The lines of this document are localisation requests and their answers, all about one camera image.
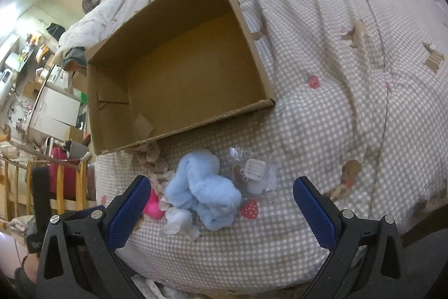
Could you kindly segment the pink round toy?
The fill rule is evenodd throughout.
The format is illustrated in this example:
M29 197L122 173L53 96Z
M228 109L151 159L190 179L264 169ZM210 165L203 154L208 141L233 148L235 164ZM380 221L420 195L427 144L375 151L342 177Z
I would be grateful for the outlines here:
M164 212L159 207L159 197L154 189L150 191L150 198L144 207L143 214L154 220L159 220L164 216Z

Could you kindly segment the white sock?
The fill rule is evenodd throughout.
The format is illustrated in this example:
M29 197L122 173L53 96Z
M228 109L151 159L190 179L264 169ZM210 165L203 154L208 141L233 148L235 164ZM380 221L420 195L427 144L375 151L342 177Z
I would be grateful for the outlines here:
M165 235L184 235L188 240L195 241L200 238L199 228L194 224L194 214L191 208L196 207L197 199L173 205L166 196L160 200L159 207L165 213L167 223L162 228Z

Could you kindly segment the clear plastic packet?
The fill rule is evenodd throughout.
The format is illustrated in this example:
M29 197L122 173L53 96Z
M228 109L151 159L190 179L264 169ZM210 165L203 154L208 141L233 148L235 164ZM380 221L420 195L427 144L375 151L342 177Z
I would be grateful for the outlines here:
M231 147L232 182L245 199L265 198L277 188L277 164L269 157Z

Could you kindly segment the light blue plush toy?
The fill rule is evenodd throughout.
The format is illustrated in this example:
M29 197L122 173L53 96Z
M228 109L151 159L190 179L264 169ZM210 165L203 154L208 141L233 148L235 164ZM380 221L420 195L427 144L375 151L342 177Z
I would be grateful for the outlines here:
M231 226L242 195L226 177L220 175L220 160L208 149L184 155L164 192L176 209L196 212L209 231Z

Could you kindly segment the wooden chair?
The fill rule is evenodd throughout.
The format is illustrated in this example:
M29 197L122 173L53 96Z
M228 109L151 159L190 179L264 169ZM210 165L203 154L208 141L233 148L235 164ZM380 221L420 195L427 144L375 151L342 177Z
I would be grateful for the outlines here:
M58 214L91 207L91 158L88 150L71 155L53 143L45 154L2 134L1 226L36 214L45 198Z

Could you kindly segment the beige crochet doily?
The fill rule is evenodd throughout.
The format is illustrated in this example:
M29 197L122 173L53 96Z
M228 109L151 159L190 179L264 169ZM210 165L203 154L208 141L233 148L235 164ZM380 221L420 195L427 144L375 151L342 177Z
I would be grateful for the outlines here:
M125 152L132 155L132 159L143 169L144 175L149 178L156 195L162 198L175 173L169 169L169 164L162 157L157 143L155 141L143 143L126 149Z

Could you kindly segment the white cabinet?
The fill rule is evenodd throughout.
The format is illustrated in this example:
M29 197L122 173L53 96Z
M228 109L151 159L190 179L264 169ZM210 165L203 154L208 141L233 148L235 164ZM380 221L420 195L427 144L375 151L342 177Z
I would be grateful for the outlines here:
M47 137L64 141L78 122L81 103L68 88L57 86L58 80L68 80L69 74L54 65L27 118L25 137L28 142L42 145Z

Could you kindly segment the brown cardboard box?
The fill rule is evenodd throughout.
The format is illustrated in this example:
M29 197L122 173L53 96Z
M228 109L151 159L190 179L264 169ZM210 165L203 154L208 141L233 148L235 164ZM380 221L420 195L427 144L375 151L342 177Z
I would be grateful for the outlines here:
M154 0L86 60L98 155L276 102L238 0Z

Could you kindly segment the checkered dog-print bed cover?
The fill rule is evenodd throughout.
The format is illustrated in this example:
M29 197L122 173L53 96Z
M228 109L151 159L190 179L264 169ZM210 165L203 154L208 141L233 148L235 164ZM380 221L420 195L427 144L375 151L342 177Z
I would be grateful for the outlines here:
M111 36L153 0L104 0L59 52ZM196 293L252 294L307 282L319 247L292 197L307 176L363 218L401 232L447 203L447 12L434 0L239 0L276 106L160 142L171 166L198 148L223 171L240 147L272 160L276 188L254 220L165 235L146 219L118 251L138 274Z

